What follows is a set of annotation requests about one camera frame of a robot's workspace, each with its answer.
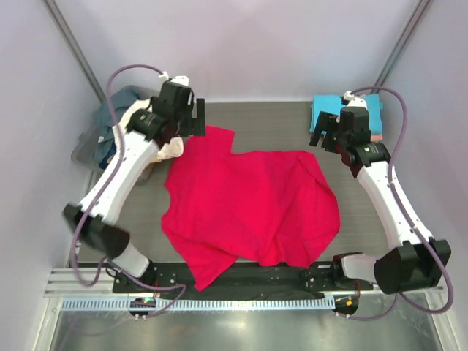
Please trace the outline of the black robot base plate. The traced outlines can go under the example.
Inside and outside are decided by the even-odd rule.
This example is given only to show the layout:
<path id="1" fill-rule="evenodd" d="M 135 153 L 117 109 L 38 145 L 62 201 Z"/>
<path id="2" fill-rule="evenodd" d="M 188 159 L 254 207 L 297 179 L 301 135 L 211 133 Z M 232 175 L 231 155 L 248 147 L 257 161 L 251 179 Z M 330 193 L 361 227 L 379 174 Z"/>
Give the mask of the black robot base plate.
<path id="1" fill-rule="evenodd" d="M 235 263 L 199 291 L 195 278 L 185 263 L 154 263 L 143 281 L 157 287 L 184 284 L 185 300 L 207 301 L 279 301 L 318 299 L 322 294 L 373 290 L 362 280 L 344 277 L 332 261 L 317 261 L 308 268 L 285 264 L 261 267 L 257 263 Z"/>

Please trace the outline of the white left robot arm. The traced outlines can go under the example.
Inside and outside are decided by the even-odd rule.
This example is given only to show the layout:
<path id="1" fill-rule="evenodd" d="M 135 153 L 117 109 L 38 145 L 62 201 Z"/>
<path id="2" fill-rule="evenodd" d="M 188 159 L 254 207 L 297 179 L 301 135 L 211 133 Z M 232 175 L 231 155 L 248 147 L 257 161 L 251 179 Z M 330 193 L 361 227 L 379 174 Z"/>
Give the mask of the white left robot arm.
<path id="1" fill-rule="evenodd" d="M 133 111 L 126 124 L 116 124 L 115 156 L 89 193 L 63 210 L 76 239 L 126 271 L 129 283 L 139 292 L 154 286 L 155 275 L 148 270 L 150 260 L 116 222 L 149 164 L 180 157 L 185 137 L 205 134 L 204 107 L 203 99 L 195 98 L 187 76 L 166 79 L 147 106 Z"/>

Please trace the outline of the red pink t shirt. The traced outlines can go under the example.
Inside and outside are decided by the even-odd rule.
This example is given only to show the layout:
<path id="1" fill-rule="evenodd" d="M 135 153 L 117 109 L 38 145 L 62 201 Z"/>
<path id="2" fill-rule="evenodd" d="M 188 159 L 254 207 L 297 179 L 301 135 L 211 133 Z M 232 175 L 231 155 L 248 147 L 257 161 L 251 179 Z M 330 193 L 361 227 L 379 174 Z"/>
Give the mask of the red pink t shirt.
<path id="1" fill-rule="evenodd" d="M 171 165 L 162 230 L 204 290 L 237 260 L 306 268 L 339 232 L 338 200 L 315 155 L 232 150 L 235 134 L 209 127 Z"/>

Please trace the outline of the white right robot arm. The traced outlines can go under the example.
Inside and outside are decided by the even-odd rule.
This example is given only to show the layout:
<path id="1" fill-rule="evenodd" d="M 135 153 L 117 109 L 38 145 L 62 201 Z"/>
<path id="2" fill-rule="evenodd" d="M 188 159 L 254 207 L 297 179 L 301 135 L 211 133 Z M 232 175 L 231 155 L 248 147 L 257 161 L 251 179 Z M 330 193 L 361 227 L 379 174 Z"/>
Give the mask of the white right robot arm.
<path id="1" fill-rule="evenodd" d="M 437 286 L 442 272 L 436 261 L 448 262 L 450 245 L 435 239 L 415 214 L 395 170 L 389 168 L 387 148 L 371 141 L 367 109 L 344 107 L 337 116 L 321 112 L 310 143 L 341 156 L 369 196 L 389 246 L 381 258 L 360 252 L 334 256 L 338 266 L 329 272 L 331 284 L 344 290 L 360 279 L 388 295 Z"/>

